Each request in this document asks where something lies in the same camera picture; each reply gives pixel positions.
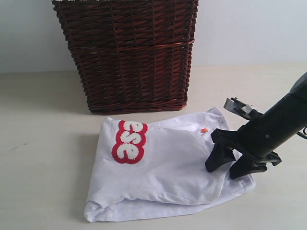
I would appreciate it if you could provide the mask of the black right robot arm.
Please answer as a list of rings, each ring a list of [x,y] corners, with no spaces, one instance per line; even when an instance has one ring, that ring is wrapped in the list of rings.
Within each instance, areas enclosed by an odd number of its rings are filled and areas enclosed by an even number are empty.
[[[213,172],[233,162],[230,178],[267,171],[267,164],[281,163],[274,150],[294,135],[307,137],[307,75],[303,74],[288,94],[267,112],[261,113],[252,105],[237,98],[228,98],[224,108],[248,122],[237,131],[216,129],[211,133],[213,150],[205,167]]]

